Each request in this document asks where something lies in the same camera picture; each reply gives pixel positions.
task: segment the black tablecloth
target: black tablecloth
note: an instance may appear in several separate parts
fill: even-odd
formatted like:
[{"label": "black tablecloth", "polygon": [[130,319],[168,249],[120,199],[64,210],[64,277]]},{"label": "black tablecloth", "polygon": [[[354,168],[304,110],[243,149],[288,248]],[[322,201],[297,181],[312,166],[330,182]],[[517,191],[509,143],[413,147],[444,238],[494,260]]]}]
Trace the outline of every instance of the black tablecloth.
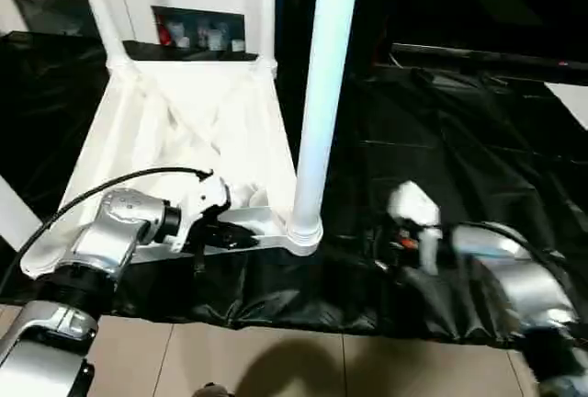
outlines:
[{"label": "black tablecloth", "polygon": [[[209,57],[137,43],[128,50],[142,59]],[[20,34],[0,43],[0,57],[0,175],[46,216],[59,203],[106,85],[104,53],[91,40]],[[277,90],[295,155],[304,86],[303,67],[280,67]],[[436,278],[410,267],[391,276],[374,264],[390,250],[376,239],[388,196],[412,180],[440,206],[443,221],[502,222],[538,248],[564,255],[574,267],[570,294],[584,321],[587,141],[541,83],[391,68],[368,79],[348,76],[319,251],[308,258],[283,249],[208,256],[197,275],[182,260],[132,266],[113,313],[505,346],[509,335],[467,260]],[[12,254],[0,249],[0,267]],[[17,279],[4,301],[21,303],[31,291]]]}]

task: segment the cabinet door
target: cabinet door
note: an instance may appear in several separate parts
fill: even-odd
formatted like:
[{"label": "cabinet door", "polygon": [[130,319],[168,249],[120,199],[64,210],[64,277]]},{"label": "cabinet door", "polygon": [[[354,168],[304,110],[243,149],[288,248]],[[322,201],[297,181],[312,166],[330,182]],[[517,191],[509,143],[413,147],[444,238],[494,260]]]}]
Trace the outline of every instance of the cabinet door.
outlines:
[{"label": "cabinet door", "polygon": [[138,41],[204,51],[259,52],[260,0],[126,2]]},{"label": "cabinet door", "polygon": [[[134,39],[124,0],[108,0],[124,40]],[[98,37],[87,0],[0,0],[0,31]]]}]

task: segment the black object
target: black object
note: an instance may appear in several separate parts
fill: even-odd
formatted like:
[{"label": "black object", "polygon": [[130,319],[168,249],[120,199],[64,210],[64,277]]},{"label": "black object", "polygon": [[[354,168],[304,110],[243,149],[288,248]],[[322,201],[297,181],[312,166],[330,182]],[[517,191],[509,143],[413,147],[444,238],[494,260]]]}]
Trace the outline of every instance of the black object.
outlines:
[{"label": "black object", "polygon": [[176,207],[170,207],[169,201],[164,201],[164,218],[163,224],[157,231],[153,240],[157,243],[162,243],[165,236],[176,236],[180,230],[180,222],[182,221],[182,210]]},{"label": "black object", "polygon": [[[13,38],[5,39],[0,49],[13,49],[14,44],[27,48],[13,56],[14,71],[10,80],[0,75],[0,87],[22,98],[23,89],[28,90],[24,84],[34,84],[38,94],[29,108],[42,108],[43,95],[72,87],[71,81],[66,84],[58,77],[73,63],[79,85],[107,79],[103,66],[92,68],[90,53],[98,50],[97,42],[73,51],[77,39]],[[58,46],[61,51],[55,52]],[[153,45],[127,47],[143,60],[161,59],[168,52],[176,60],[181,56]],[[37,81],[36,66],[48,59],[51,80]],[[295,163],[305,65],[304,59],[283,62],[277,78]],[[84,98],[97,102],[101,93],[96,86],[86,90]],[[78,96],[61,97],[66,107],[80,104]],[[26,117],[9,120],[14,126],[0,119],[5,133],[11,130],[18,138],[17,131],[27,131]],[[410,179],[440,206],[443,222],[504,223],[537,249],[559,255],[566,266],[574,267],[572,272],[560,265],[555,269],[581,316],[573,335],[586,337],[587,140],[582,126],[541,83],[390,68],[377,69],[366,80],[348,76],[324,193],[325,236],[317,254],[299,258],[271,249],[215,255],[205,258],[204,271],[196,275],[189,258],[130,266],[117,289],[113,312],[157,322],[264,325],[510,346],[510,335],[495,322],[499,313],[485,299],[476,268],[467,259],[442,267],[439,277],[413,267],[400,267],[391,277],[374,263],[389,251],[375,239],[383,227],[388,195]],[[76,152],[60,152],[66,155],[64,162],[76,157]],[[36,156],[30,152],[29,161]],[[11,184],[30,174],[10,155],[3,156],[3,167],[10,168],[6,178],[10,175]],[[51,171],[66,181],[72,169],[53,165]],[[0,261],[9,255],[0,250]],[[13,303],[32,297],[25,282],[9,284],[4,296]]]},{"label": "black object", "polygon": [[259,244],[251,230],[223,221],[212,221],[206,224],[198,239],[206,245],[226,249],[251,248]]},{"label": "black object", "polygon": [[69,305],[96,320],[112,309],[116,285],[102,270],[80,265],[58,267],[39,282],[40,301]]},{"label": "black object", "polygon": [[67,397],[86,397],[90,392],[90,387],[94,380],[94,374],[94,365],[84,360]]},{"label": "black object", "polygon": [[563,330],[536,329],[526,332],[516,342],[537,381],[560,376],[581,377],[588,373],[586,353]]}]

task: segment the white pvc pipe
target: white pvc pipe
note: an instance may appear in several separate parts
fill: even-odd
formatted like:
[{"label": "white pvc pipe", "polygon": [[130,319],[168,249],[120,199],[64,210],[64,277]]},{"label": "white pvc pipe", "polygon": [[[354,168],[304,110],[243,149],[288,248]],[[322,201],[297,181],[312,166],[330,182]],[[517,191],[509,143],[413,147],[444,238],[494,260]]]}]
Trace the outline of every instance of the white pvc pipe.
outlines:
[{"label": "white pvc pipe", "polygon": [[275,58],[276,0],[261,0],[260,54],[271,63]]},{"label": "white pvc pipe", "polygon": [[102,43],[107,51],[107,66],[112,69],[112,65],[126,62],[129,57],[120,40],[119,30],[112,19],[107,0],[90,0],[90,6]]},{"label": "white pvc pipe", "polygon": [[356,0],[316,0],[298,181],[288,236],[322,237],[321,205]]},{"label": "white pvc pipe", "polygon": [[37,215],[0,176],[0,236],[18,250],[40,224]]}]

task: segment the white object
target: white object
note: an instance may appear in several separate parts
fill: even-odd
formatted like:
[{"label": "white object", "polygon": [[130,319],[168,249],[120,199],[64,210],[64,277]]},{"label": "white object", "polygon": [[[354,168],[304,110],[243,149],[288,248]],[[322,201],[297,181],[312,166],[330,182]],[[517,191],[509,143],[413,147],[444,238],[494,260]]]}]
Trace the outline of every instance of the white object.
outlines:
[{"label": "white object", "polygon": [[218,29],[209,31],[209,51],[223,51],[222,32]]},{"label": "white object", "polygon": [[588,129],[588,87],[546,83],[561,103]]},{"label": "white object", "polygon": [[419,258],[421,269],[431,276],[437,276],[439,269],[437,267],[437,250],[439,240],[443,234],[439,229],[426,228],[419,233]]},{"label": "white object", "polygon": [[412,220],[424,227],[439,223],[439,207],[413,181],[401,184],[390,194],[387,212],[394,220]]},{"label": "white object", "polygon": [[288,222],[288,237],[309,250],[322,239],[322,193],[355,1],[316,0],[296,200]]},{"label": "white object", "polygon": [[176,43],[178,48],[189,48],[190,47],[190,39],[188,37],[183,37],[178,40]]},{"label": "white object", "polygon": [[245,52],[245,40],[231,40],[233,52]]}]

